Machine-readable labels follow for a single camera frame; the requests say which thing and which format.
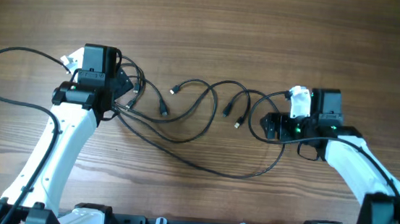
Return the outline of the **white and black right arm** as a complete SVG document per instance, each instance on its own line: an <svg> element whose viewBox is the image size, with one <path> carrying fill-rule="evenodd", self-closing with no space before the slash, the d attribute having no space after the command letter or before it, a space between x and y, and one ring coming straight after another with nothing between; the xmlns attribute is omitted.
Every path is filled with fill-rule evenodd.
<svg viewBox="0 0 400 224"><path fill-rule="evenodd" d="M400 224L400 180L372 154L360 132L344 124L341 91L294 86L282 94L290 111L260 119L264 142L315 148L316 158L340 174L359 202L356 224Z"/></svg>

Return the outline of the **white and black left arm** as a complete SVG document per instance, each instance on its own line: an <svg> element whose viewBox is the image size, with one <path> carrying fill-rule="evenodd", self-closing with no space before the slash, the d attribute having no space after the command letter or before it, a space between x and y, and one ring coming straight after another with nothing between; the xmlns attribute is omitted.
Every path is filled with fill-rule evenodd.
<svg viewBox="0 0 400 224"><path fill-rule="evenodd" d="M65 59L72 74L54 90L50 109L32 105L49 120L20 174L0 197L0 224L116 224L111 207L79 204L59 217L64 186L81 148L113 108L132 89L115 47L88 43L82 60Z"/></svg>

